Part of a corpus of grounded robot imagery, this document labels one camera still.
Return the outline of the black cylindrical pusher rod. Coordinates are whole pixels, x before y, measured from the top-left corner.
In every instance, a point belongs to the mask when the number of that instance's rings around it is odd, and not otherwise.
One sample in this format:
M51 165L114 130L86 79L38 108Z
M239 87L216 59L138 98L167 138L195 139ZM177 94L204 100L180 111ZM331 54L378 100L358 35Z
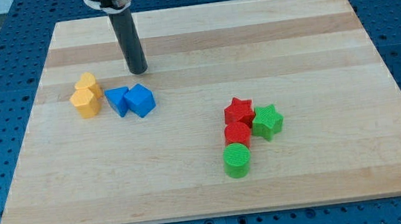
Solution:
M123 10L120 13L109 14L108 17L130 73L145 73L148 64L131 11Z

